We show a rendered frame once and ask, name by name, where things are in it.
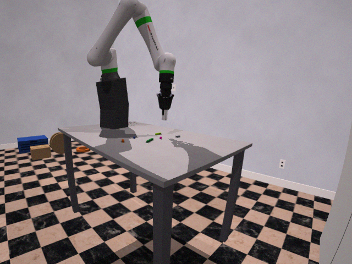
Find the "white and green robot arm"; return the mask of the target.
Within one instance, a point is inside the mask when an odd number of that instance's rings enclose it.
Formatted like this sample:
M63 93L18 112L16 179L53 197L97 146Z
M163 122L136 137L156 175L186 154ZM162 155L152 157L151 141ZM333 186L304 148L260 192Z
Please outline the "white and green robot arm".
M120 79L118 75L116 50L111 47L123 27L125 27L131 18L133 18L146 43L154 68L159 71L159 82L173 83L176 58L171 53L163 52L149 11L147 7L138 0L120 0L103 33L88 52L88 63L94 67L101 66L101 81Z

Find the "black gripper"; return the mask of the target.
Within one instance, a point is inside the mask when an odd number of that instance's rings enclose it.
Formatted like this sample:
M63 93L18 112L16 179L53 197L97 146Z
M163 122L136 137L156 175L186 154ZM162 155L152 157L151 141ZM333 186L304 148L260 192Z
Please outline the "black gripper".
M168 110L171 108L172 99L172 84L171 83L160 83L160 92L157 93L159 108L162 109L162 120L167 120Z

